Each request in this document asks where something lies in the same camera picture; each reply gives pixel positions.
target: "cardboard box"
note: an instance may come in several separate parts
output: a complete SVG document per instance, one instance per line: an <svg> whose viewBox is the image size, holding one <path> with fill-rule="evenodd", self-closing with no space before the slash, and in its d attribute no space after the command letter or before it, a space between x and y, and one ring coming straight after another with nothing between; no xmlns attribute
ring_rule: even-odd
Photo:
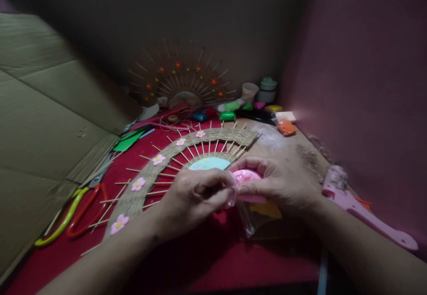
<svg viewBox="0 0 427 295"><path fill-rule="evenodd" d="M0 283L140 112L40 18L0 14Z"/></svg>

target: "hand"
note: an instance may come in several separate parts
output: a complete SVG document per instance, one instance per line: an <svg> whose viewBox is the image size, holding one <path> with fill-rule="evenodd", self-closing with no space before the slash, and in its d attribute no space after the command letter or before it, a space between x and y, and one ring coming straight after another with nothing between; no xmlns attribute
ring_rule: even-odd
<svg viewBox="0 0 427 295"><path fill-rule="evenodd" d="M238 194L265 196L288 214L302 216L321 196L310 187L299 184L301 181L296 175L274 159L246 156L229 168L231 172L240 169L255 170L263 176L263 179L242 183L238 188Z"/></svg>
<svg viewBox="0 0 427 295"><path fill-rule="evenodd" d="M161 202L144 213L151 214L160 242L164 242L192 230L210 214L221 210L234 194L230 188L234 185L230 173L218 168L182 170Z"/></svg>

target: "pink flower decoration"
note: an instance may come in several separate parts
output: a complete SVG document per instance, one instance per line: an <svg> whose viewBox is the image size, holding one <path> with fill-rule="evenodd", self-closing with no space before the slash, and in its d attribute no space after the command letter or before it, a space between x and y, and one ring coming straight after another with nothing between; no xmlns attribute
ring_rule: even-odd
<svg viewBox="0 0 427 295"><path fill-rule="evenodd" d="M153 158L153 165L157 166L158 164L160 164L161 162L163 162L166 159L166 156L163 156L162 154L157 155L156 157Z"/></svg>
<svg viewBox="0 0 427 295"><path fill-rule="evenodd" d="M137 181L132 184L131 191L140 191L144 184L145 179L143 177L138 178Z"/></svg>
<svg viewBox="0 0 427 295"><path fill-rule="evenodd" d="M116 234L119 230L121 230L128 223L129 217L125 217L123 214L120 214L117 217L117 221L111 226L110 235Z"/></svg>
<svg viewBox="0 0 427 295"><path fill-rule="evenodd" d="M185 139L179 139L179 140L177 140L177 146L184 145L184 143L185 143Z"/></svg>
<svg viewBox="0 0 427 295"><path fill-rule="evenodd" d="M205 131L198 131L196 134L196 137L203 137L205 135L206 135Z"/></svg>

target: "plastic cup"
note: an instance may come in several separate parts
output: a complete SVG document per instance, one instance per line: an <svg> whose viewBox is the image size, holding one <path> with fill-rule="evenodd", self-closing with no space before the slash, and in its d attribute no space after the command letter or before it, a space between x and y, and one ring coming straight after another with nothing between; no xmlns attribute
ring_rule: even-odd
<svg viewBox="0 0 427 295"><path fill-rule="evenodd" d="M242 84L242 98L247 101L254 103L255 95L258 93L259 87L254 83L243 83Z"/></svg>

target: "finished craft fan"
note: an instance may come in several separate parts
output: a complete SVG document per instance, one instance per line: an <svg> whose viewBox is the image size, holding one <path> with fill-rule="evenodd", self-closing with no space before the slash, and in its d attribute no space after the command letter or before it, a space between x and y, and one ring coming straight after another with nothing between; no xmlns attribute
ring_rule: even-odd
<svg viewBox="0 0 427 295"><path fill-rule="evenodd" d="M136 177L128 182L116 183L124 185L117 197L103 201L110 203L109 208L114 202L117 202L110 218L106 220L101 218L98 223L91 226L95 228L97 225L108 221L103 239L105 241L122 229L138 213L159 202L146 203L148 198L167 192L167 189L152 191L153 188L158 188L158 186L169 188L181 169L207 170L216 167L226 169L259 136L259 133L255 131L246 130L246 124L242 129L236 128L237 122L229 128L224 128L223 125L220 128L212 128L211 122L210 128L201 129L199 124L199 130L196 132L187 135L178 132L179 137L176 139L171 139L168 136L171 143L162 150L153 145L159 151L158 154L155 156L140 155L141 158L148 160L147 164L141 170L127 168L126 170L136 172ZM184 163L176 159L179 155L185 158Z"/></svg>
<svg viewBox="0 0 427 295"><path fill-rule="evenodd" d="M188 55L185 55L179 51L178 43L174 44L173 50L169 50L166 39L163 39L165 51L160 52L155 46L156 56L151 56L143 48L144 55L139 56L134 67L129 69L133 80L129 84L130 92L139 95L141 105L149 107L166 97L169 108L187 104L189 109L194 109L204 104L229 100L228 95L236 90L227 91L225 86L230 82L222 82L228 69L222 73L216 71L221 61L217 61L213 67L209 66L213 62L214 53L205 64L205 48L193 55L191 40Z"/></svg>

